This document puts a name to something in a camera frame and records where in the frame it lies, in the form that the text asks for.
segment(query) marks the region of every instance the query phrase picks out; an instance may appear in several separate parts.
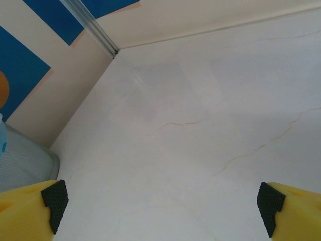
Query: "wall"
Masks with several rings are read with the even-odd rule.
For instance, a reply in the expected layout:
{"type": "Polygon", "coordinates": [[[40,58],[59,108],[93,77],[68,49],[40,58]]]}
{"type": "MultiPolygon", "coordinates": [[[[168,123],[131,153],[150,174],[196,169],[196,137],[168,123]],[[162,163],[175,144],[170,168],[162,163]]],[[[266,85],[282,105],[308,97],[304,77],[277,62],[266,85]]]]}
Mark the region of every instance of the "wall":
{"type": "Polygon", "coordinates": [[[320,0],[141,0],[98,22],[126,48],[319,7],[320,0]]]}
{"type": "Polygon", "coordinates": [[[0,112],[9,125],[47,146],[111,62],[61,7],[58,0],[0,1],[0,84],[9,83],[0,112]],[[55,5],[37,9],[43,3],[55,5]]]}

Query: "marble surface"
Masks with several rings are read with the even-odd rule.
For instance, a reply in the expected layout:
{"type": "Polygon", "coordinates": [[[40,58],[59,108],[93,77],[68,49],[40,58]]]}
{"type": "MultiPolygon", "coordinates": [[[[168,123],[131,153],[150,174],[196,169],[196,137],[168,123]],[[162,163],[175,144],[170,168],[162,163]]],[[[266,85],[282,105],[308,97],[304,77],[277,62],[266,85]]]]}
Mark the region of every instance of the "marble surface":
{"type": "Polygon", "coordinates": [[[122,50],[52,146],[55,240],[269,240],[262,181],[321,192],[320,19],[122,50]]]}

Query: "black foam corner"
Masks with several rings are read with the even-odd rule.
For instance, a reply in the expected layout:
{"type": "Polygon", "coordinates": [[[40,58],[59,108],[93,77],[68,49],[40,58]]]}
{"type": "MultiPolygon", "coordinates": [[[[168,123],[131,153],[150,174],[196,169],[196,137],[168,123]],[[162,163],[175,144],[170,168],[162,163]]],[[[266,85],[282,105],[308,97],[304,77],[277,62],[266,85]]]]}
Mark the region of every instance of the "black foam corner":
{"type": "Polygon", "coordinates": [[[257,196],[257,206],[270,238],[272,238],[276,228],[275,214],[276,212],[282,211],[285,197],[284,194],[280,193],[267,183],[261,183],[257,196]]]}
{"type": "Polygon", "coordinates": [[[62,216],[68,203],[66,183],[60,180],[41,191],[42,199],[46,207],[50,209],[50,227],[56,235],[62,216]]]}

